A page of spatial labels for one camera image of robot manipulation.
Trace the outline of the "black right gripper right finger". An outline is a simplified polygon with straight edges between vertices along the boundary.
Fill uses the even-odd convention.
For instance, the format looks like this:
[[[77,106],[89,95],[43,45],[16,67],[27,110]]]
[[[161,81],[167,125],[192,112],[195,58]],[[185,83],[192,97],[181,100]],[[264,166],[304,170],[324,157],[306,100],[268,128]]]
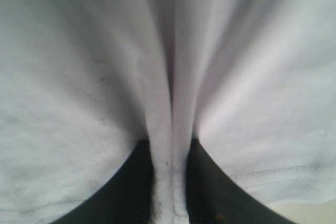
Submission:
[[[186,208],[190,223],[285,223],[285,217],[236,185],[197,139],[187,158]]]

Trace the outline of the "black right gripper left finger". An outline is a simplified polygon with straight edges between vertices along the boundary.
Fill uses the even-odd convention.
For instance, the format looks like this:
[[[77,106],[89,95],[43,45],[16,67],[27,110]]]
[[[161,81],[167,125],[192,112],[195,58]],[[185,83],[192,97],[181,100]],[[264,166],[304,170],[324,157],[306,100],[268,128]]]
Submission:
[[[149,223],[153,181],[150,143],[148,140],[141,140],[101,189],[54,223]]]

